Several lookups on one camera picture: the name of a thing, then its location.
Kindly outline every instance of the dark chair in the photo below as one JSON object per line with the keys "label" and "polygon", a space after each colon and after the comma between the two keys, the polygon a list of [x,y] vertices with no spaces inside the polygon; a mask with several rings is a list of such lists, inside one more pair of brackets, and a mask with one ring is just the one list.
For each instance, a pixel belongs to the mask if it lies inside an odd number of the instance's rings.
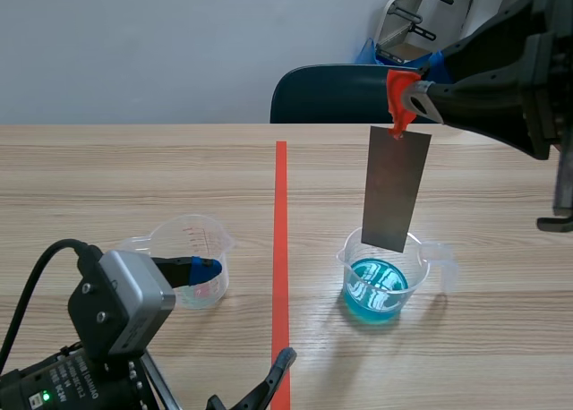
{"label": "dark chair", "polygon": [[[272,124],[391,124],[381,65],[315,65],[283,76],[270,107]],[[431,121],[417,117],[417,123]]]}

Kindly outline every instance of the red tape line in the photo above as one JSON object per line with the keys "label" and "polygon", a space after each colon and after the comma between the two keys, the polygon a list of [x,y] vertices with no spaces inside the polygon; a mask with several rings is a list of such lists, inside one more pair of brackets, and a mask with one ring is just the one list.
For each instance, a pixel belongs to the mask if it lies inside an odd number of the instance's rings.
{"label": "red tape line", "polygon": [[[289,346],[288,327],[288,197],[287,142],[277,141],[275,164],[275,226],[272,259],[272,360]],[[271,410],[290,410],[287,373],[270,404]]]}

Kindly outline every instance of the blue object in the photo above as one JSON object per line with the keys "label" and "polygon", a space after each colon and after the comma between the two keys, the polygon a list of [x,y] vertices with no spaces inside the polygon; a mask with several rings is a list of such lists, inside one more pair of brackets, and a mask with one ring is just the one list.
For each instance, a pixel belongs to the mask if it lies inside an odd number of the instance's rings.
{"label": "blue object", "polygon": [[358,54],[358,57],[355,60],[355,64],[403,67],[404,69],[420,68],[427,62],[430,62],[431,66],[431,69],[425,78],[427,81],[435,81],[436,83],[452,83],[452,80],[448,74],[448,69],[444,64],[444,55],[440,50],[435,54],[420,56],[419,58],[408,61],[407,63],[397,64],[394,61],[390,61],[389,59],[377,58],[374,40],[372,38],[368,38],[366,43],[364,43],[360,54]]}
{"label": "blue object", "polygon": [[383,260],[367,258],[352,265],[356,275],[374,290],[364,284],[349,284],[344,288],[346,305],[354,316],[366,323],[384,323],[400,313],[402,294],[388,294],[381,290],[401,291],[408,288],[406,277],[397,267]]}
{"label": "blue object", "polygon": [[217,260],[208,260],[199,256],[191,257],[191,269],[189,272],[189,286],[209,282],[221,274],[223,266]]}

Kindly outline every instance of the black cable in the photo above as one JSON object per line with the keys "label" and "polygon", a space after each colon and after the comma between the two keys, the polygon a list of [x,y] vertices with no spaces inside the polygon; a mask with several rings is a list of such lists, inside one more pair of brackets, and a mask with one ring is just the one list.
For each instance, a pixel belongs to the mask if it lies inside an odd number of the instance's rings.
{"label": "black cable", "polygon": [[88,247],[89,246],[86,243],[81,242],[80,240],[74,240],[72,238],[60,240],[59,242],[55,242],[50,247],[48,247],[44,253],[42,253],[42,256],[40,256],[36,261],[36,265],[30,273],[28,281],[26,282],[26,286],[21,293],[20,301],[16,306],[16,310],[12,316],[12,321],[10,322],[10,328],[8,328],[8,332],[6,332],[6,337],[4,338],[4,343],[2,344],[2,349],[0,350],[0,374],[2,374],[4,366],[6,365],[6,361],[8,360],[8,355],[12,350],[14,340],[18,334],[18,329],[20,328],[21,321],[24,318],[24,313],[28,308],[28,303],[30,302],[30,298],[34,292],[34,287],[38,283],[39,277],[42,274],[42,271],[44,271],[46,265],[50,262],[54,255],[56,255],[56,253],[60,252],[62,249],[74,249],[78,256],[80,256],[81,252],[83,252]]}

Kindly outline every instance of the plastic measuring cup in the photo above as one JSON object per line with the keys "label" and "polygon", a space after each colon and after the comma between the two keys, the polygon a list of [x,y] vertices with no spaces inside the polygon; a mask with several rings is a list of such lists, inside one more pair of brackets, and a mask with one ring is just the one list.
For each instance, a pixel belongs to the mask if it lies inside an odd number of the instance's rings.
{"label": "plastic measuring cup", "polygon": [[441,288],[453,291],[458,264],[442,243],[421,243],[408,234],[403,253],[362,243],[362,228],[346,239],[337,259],[344,265],[342,292],[351,313],[369,323],[382,323],[400,313],[432,267],[441,269]]}
{"label": "plastic measuring cup", "polygon": [[164,222],[149,235],[123,240],[118,249],[165,258],[201,256],[219,261],[223,270],[209,282],[175,290],[180,305],[201,309],[216,303],[225,294],[229,286],[226,255],[234,244],[233,238],[215,219],[184,215]]}

